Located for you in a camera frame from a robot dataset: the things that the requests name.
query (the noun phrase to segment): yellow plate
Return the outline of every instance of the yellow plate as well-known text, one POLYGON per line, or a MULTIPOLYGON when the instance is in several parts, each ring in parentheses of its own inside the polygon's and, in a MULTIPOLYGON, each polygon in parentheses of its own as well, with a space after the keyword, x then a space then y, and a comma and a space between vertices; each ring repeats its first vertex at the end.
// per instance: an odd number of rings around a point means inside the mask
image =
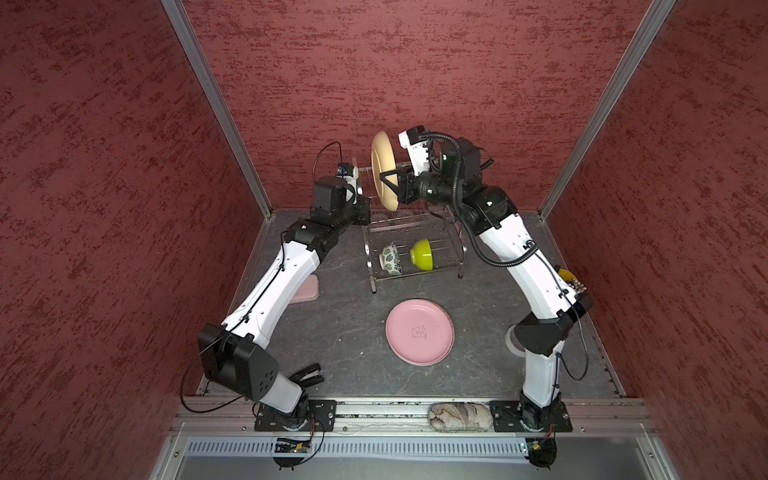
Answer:
MULTIPOLYGON (((392 212, 397 210, 397 194, 379 179, 380 173, 395 170, 395 154, 392 152, 392 144, 389 143, 386 132, 380 131, 373 138, 371 167, 373 167, 373 184, 376 185, 376 193, 379 194, 382 205, 392 212)), ((387 180, 397 185, 397 175, 391 175, 387 180)))

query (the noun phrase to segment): lime green bowl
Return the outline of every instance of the lime green bowl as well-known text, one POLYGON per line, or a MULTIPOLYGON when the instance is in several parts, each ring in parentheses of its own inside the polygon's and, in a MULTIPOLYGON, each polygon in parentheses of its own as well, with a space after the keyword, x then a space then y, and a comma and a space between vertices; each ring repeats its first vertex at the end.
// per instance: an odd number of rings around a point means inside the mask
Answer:
POLYGON ((411 249, 411 262, 420 270, 429 272, 432 269, 432 248, 429 240, 422 238, 411 249))

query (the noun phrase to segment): dish rack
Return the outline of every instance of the dish rack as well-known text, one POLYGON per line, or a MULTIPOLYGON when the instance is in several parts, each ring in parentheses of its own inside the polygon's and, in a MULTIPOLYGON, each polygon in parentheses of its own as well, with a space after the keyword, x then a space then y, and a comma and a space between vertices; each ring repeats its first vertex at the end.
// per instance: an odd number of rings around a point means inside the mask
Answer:
POLYGON ((368 196, 371 223, 362 229, 365 242, 371 292, 376 293, 378 283, 406 276, 423 275, 442 270, 457 270, 462 278, 467 247, 458 222, 444 205, 427 204, 417 200, 410 205, 400 205, 396 212, 384 208, 373 184, 371 167, 362 167, 360 182, 368 196), (420 270, 411 263, 410 250, 422 238, 429 240, 432 248, 432 270, 420 270), (393 276, 381 267, 379 254, 384 247, 394 243, 400 257, 402 275, 393 276))

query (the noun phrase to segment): pink plate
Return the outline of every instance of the pink plate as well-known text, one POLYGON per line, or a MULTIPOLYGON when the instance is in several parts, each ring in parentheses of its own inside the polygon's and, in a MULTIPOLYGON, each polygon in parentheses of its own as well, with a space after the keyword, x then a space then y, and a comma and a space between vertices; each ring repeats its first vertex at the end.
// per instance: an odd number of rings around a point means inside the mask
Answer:
POLYGON ((408 363, 434 365, 453 346, 453 323, 439 306, 427 300, 406 300, 389 312, 386 339, 408 363))

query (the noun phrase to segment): gray floor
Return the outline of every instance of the gray floor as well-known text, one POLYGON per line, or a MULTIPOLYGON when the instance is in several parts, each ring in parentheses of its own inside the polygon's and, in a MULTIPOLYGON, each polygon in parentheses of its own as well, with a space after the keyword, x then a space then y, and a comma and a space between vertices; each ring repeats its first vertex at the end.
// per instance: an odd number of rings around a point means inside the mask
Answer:
POLYGON ((296 470, 280 471, 271 458, 185 458, 178 478, 180 480, 211 480, 227 478, 285 478, 305 480, 337 478, 339 480, 374 480, 400 478, 420 480, 645 480, 647 473, 634 439, 558 439, 558 459, 551 467, 533 465, 480 462, 414 462, 407 460, 381 460, 373 458, 313 458, 296 470))
MULTIPOLYGON (((298 210, 281 210, 254 275, 243 278, 241 295, 256 284, 280 248, 280 232, 298 210)), ((541 251, 558 263, 556 249, 534 214, 526 226, 541 251)), ((361 227, 350 227, 316 271, 319 299, 289 305, 272 336, 268 351, 291 373, 313 362, 323 367, 324 383, 310 388, 315 396, 494 396, 517 398, 525 361, 510 353, 504 342, 507 328, 530 312, 525 297, 505 269, 485 265, 470 248, 464 278, 455 270, 388 280, 371 293, 361 227), (434 366, 414 366, 389 348, 385 321, 403 300, 423 298, 439 304, 451 317, 455 331, 449 355, 434 366)), ((584 368, 584 350, 576 326, 565 343, 563 357, 575 374, 584 368)), ((617 396, 596 345, 587 338, 590 368, 575 382, 564 372, 561 390, 567 397, 617 396)), ((211 383, 209 393, 228 392, 211 383)))

